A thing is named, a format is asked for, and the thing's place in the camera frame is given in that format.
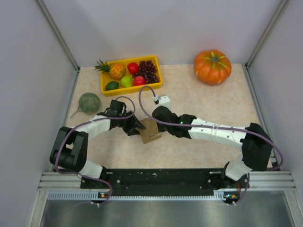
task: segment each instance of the pineapple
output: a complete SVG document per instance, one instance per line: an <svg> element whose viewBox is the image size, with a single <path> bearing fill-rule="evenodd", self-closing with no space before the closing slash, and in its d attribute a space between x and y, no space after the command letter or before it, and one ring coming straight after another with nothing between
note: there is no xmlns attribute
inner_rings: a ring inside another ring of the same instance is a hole
<svg viewBox="0 0 303 227"><path fill-rule="evenodd" d="M98 71L108 72L110 77L114 79L121 79L125 75L126 68L124 65L120 63L113 63L111 65L108 65L106 62L100 60L100 62L97 62L98 65L95 66L95 69Z"/></svg>

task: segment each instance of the gray floor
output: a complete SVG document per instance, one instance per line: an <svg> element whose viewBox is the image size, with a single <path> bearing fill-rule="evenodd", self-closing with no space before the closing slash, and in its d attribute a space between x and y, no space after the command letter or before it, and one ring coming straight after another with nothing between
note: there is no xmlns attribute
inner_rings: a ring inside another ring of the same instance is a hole
<svg viewBox="0 0 303 227"><path fill-rule="evenodd" d="M56 218L79 201L48 201ZM220 201L113 201L82 204L41 227L293 227L283 192L248 192L236 207Z"/></svg>

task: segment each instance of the white wall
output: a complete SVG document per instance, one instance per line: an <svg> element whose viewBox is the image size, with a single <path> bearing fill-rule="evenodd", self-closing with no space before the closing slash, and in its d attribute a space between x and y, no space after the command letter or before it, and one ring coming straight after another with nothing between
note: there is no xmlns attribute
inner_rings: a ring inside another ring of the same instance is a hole
<svg viewBox="0 0 303 227"><path fill-rule="evenodd" d="M156 54L192 63L212 48L246 62L280 0L45 0L80 66Z"/></svg>
<svg viewBox="0 0 303 227"><path fill-rule="evenodd" d="M292 0L251 72L274 142L303 199L303 1Z"/></svg>
<svg viewBox="0 0 303 227"><path fill-rule="evenodd" d="M0 226L23 227L75 73L33 0L0 7Z"/></svg>

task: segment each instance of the orange pumpkin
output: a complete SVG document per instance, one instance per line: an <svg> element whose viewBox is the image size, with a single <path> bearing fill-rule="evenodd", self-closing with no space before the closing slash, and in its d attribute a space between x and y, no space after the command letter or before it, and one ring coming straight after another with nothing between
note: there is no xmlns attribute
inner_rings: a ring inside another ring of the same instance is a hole
<svg viewBox="0 0 303 227"><path fill-rule="evenodd" d="M203 51L194 61L197 78L210 85L224 82L232 72L232 65L224 53L218 50Z"/></svg>

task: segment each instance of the yellow basket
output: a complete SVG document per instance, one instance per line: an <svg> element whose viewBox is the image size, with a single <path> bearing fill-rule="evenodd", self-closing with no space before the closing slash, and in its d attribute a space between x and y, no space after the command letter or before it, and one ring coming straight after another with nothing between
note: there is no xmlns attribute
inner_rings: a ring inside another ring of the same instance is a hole
<svg viewBox="0 0 303 227"><path fill-rule="evenodd" d="M153 89L160 88L163 84L163 79L162 79L162 75L160 72L160 67L159 67L159 63L158 63L158 59L157 59L156 55L144 56L144 57L140 57L140 58L130 58L130 59L119 60L119 61L110 61L110 62L108 62L108 64L112 64L112 63L123 64L126 67L125 75L130 76L132 78L132 75L127 70L127 65L131 62L136 62L139 65L140 61L148 61L148 60L151 60L153 62L154 66L156 67L156 70L157 70L156 75L159 78L158 83L148 84L148 86L152 87ZM115 90L106 91L105 87L110 81L118 82L119 88L115 89ZM101 73L100 82L101 82L101 92L105 96L117 96L117 95L123 95L123 94L127 94L127 93L137 92L137 91L140 91L140 89L144 86L144 85L140 85L140 86L133 86L133 87L123 87L120 83L120 80L111 78L108 73Z"/></svg>

